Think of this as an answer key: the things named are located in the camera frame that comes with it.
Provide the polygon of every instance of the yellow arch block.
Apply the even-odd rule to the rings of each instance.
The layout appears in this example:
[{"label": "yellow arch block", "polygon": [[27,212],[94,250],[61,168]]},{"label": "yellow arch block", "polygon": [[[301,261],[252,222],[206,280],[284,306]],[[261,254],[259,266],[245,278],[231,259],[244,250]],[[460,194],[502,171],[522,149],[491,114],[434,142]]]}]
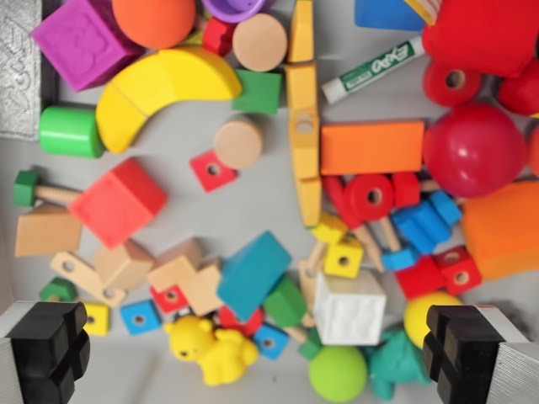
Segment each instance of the yellow arch block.
[{"label": "yellow arch block", "polygon": [[124,152],[160,109],[186,100],[236,98],[242,85],[228,63],[199,46],[160,50],[128,66],[104,88],[96,108],[101,141]]}]

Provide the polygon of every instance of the green marker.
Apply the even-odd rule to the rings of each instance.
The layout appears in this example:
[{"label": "green marker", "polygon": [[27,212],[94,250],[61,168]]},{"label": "green marker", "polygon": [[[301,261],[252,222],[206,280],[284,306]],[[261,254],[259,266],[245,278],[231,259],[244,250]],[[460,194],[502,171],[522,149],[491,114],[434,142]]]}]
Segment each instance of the green marker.
[{"label": "green marker", "polygon": [[323,93],[330,104],[335,104],[348,94],[368,86],[422,55],[424,55],[423,43],[421,37],[416,36],[342,76],[326,82],[322,86]]}]

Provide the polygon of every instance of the pink cube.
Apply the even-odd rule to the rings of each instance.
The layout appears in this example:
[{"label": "pink cube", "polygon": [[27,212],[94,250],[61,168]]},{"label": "pink cube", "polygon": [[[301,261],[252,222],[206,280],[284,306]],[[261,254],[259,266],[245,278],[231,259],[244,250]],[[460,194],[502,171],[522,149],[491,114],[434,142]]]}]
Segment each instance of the pink cube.
[{"label": "pink cube", "polygon": [[69,0],[30,35],[77,92],[107,83],[144,53],[121,32],[110,0]]}]

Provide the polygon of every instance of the yellow plush toy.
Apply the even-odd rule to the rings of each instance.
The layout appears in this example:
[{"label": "yellow plush toy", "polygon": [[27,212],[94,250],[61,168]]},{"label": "yellow plush toy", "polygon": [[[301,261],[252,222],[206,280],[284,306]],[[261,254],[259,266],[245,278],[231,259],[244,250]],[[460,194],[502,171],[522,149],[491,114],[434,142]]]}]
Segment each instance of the yellow plush toy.
[{"label": "yellow plush toy", "polygon": [[170,349],[179,360],[196,362],[207,385],[232,383],[243,376],[259,356],[254,343],[237,330],[218,329],[205,318],[185,316],[165,325]]}]

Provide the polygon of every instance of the wooden disc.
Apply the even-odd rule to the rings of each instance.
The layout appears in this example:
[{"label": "wooden disc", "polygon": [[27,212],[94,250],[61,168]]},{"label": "wooden disc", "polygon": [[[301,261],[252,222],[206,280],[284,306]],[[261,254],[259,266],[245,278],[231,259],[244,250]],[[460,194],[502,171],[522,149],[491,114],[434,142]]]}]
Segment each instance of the wooden disc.
[{"label": "wooden disc", "polygon": [[213,148],[225,166],[239,170],[256,162],[262,143],[262,133],[255,124],[231,120],[217,131]]},{"label": "wooden disc", "polygon": [[285,58],[288,39],[275,17],[261,13],[236,27],[232,47],[239,62],[247,69],[267,72]]}]

